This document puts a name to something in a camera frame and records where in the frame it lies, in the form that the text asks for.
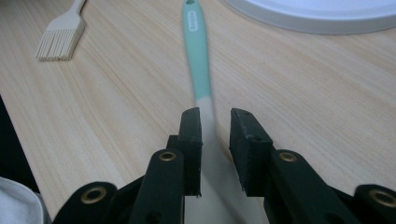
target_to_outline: pastry brush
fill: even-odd
[[[62,16],[53,20],[43,36],[36,53],[39,61],[67,61],[85,29],[85,21],[79,16],[86,0],[76,0]]]

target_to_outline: white plate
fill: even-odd
[[[396,27],[396,0],[226,0],[248,16],[278,27],[351,35]]]

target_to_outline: wooden table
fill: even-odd
[[[82,185],[143,175],[194,107],[181,1],[89,0],[72,61],[38,62],[45,28],[72,2],[0,3],[0,92],[52,217]],[[396,189],[396,29],[308,35],[224,0],[201,5],[224,150],[239,107],[329,185]]]

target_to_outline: brush bristles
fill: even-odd
[[[46,31],[35,56],[39,61],[70,60],[81,35],[82,32],[78,30]]]

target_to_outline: metal screw hole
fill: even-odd
[[[106,194],[107,190],[104,187],[93,187],[87,189],[87,191],[81,195],[81,202],[85,204],[97,203],[104,199]]]

